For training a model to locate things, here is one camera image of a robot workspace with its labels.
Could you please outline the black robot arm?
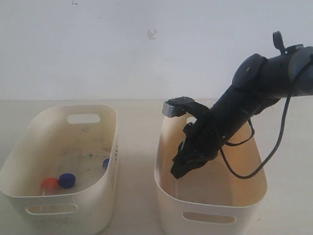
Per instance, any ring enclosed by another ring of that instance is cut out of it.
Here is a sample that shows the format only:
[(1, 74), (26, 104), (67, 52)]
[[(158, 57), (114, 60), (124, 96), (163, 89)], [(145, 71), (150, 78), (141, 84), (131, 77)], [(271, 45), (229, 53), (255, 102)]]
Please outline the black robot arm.
[(232, 83), (218, 101), (208, 108), (188, 97), (171, 99), (171, 115), (186, 113), (196, 118), (187, 124), (185, 139), (173, 158), (171, 174), (179, 179), (203, 167), (222, 153), (222, 146), (254, 115), (280, 99), (313, 93), (313, 49), (296, 45), (285, 54), (265, 58), (248, 57), (237, 69)]

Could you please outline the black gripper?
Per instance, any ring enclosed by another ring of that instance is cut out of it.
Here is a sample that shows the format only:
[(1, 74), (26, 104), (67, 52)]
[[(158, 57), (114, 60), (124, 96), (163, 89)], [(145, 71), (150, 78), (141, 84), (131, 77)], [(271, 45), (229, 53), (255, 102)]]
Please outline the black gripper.
[(178, 146), (170, 170), (175, 179), (205, 166), (231, 138), (231, 113), (208, 111), (183, 128), (184, 140)]

